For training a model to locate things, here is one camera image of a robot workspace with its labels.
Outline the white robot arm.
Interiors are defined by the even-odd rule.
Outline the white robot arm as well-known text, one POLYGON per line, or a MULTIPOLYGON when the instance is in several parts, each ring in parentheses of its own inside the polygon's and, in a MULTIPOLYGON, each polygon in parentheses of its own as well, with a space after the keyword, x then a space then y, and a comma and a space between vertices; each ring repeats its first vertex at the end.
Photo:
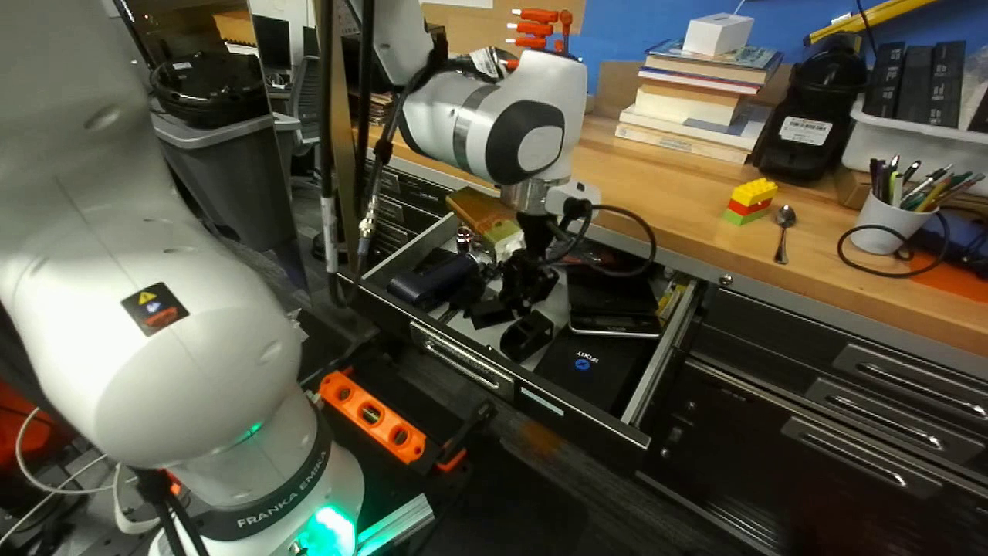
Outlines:
POLYGON ((302 275, 261 63, 164 107, 103 0, 0 0, 0 302, 47 400, 161 504, 147 556, 354 556, 364 473, 295 383, 302 275))

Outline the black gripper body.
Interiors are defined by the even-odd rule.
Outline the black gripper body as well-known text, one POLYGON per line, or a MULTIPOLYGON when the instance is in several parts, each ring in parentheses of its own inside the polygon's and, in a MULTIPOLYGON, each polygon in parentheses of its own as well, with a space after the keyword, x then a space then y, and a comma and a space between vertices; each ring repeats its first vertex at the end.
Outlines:
POLYGON ((545 263, 556 218, 550 214, 520 214, 518 226, 525 246, 504 263, 499 297, 509 310, 530 310, 534 302, 545 299, 557 280, 545 263))

